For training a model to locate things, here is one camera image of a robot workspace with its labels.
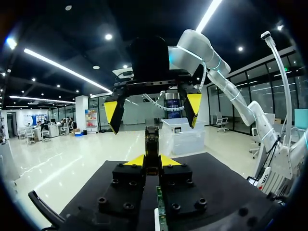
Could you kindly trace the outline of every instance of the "black platform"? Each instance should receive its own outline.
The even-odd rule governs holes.
[[[215,159],[209,153],[175,158],[188,164],[192,179],[207,200],[206,217],[209,221],[221,219],[256,198],[266,195],[242,176]],[[98,210],[97,199],[103,195],[112,179],[112,171],[119,161],[106,161],[63,209],[60,215],[75,214],[78,206]],[[154,209],[157,208],[157,176],[147,176],[137,230],[154,231]]]

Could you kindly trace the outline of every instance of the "white robotic arm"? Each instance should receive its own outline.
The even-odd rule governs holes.
[[[250,126],[256,122],[256,128],[267,152],[274,150],[272,170],[291,179],[298,163],[308,152],[308,130],[303,137],[291,147],[277,142],[278,134],[270,124],[258,102],[246,104],[240,91],[225,76],[230,72],[229,65],[214,51],[210,41],[194,30],[185,30],[179,39],[176,59],[172,65],[186,69],[192,75],[202,62],[210,70],[208,78],[219,87],[239,112],[243,122]]]

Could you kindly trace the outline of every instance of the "white floor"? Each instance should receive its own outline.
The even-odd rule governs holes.
[[[204,152],[244,178],[252,174],[256,160],[249,153],[254,147],[250,136],[231,131],[217,133],[217,128],[210,126],[205,127],[205,134]],[[49,226],[49,222],[28,198],[31,190],[60,213],[105,160],[128,161],[143,154],[145,148],[144,131],[61,136],[30,146],[25,140],[11,139],[10,144],[21,175],[15,181],[18,201],[40,228]]]

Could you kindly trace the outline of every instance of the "white wall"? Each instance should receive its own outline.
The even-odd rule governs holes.
[[[12,110],[2,110],[2,117],[4,117],[4,125],[5,125],[5,135],[7,138],[9,137],[8,132],[8,120],[7,120],[7,113],[16,112],[16,121],[17,121],[17,129],[23,128],[24,126],[27,126],[28,123],[25,122],[25,115],[47,115],[48,110],[28,110],[28,109],[12,109]]]

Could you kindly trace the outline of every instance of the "black ceiling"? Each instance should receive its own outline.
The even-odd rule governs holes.
[[[12,51],[4,44],[0,72],[2,108],[13,105],[10,95],[72,101],[78,95],[104,91],[82,79],[24,53],[29,48],[75,72],[112,89],[112,70],[130,66],[127,48],[139,36],[159,35],[175,46],[185,29],[196,29],[212,0],[90,0],[43,1],[12,29],[18,43]],[[67,5],[72,9],[65,10]],[[223,0],[203,30],[231,71],[270,54],[260,34],[271,31],[278,50],[291,45],[277,31],[281,18],[266,1]],[[112,34],[105,40],[105,34]],[[244,52],[238,52],[238,46]],[[19,101],[26,105],[28,101]]]

